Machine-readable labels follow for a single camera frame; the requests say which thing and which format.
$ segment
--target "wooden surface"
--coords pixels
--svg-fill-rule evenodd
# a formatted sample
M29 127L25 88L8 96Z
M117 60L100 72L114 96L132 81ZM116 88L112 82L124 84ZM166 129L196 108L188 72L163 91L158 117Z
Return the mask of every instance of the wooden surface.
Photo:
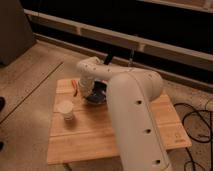
M48 164L69 163L118 156L106 105L91 106L78 93L73 97L71 79L57 83L47 154ZM75 119L64 121L57 111L62 100L72 100ZM166 149L191 146L180 119L166 93L151 104Z

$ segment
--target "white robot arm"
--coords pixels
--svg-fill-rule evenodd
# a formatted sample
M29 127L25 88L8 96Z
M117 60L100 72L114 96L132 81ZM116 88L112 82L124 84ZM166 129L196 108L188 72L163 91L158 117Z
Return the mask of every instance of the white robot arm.
M172 171L156 127L150 101L163 88L159 74L139 68L103 65L96 58L80 61L80 91L86 97L94 79L108 81L107 105L125 171Z

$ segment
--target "paper cup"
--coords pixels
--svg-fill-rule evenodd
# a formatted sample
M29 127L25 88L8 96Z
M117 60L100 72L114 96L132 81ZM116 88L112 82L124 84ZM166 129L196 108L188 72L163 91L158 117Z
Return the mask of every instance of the paper cup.
M64 100L57 105L57 110L63 115L65 120L72 120L74 117L73 107L74 105L71 101Z

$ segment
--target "speckled floor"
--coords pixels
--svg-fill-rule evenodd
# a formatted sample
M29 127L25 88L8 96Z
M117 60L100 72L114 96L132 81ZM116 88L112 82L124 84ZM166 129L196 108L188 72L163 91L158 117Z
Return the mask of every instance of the speckled floor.
M62 165L46 164L49 129L56 81L77 77L75 64L88 56L38 42L28 52L5 68L0 68L0 95L7 100L0 113L0 140L5 146L0 152L0 171L63 171ZM212 94L165 81L165 89L173 103L186 102L203 109ZM213 102L208 105L213 110ZM178 107L182 118L186 108ZM192 118L193 132L205 127ZM193 142L192 155L209 170L209 146ZM188 161L184 149L169 152L175 171L182 171ZM109 158L70 164L74 171L121 171L119 158Z

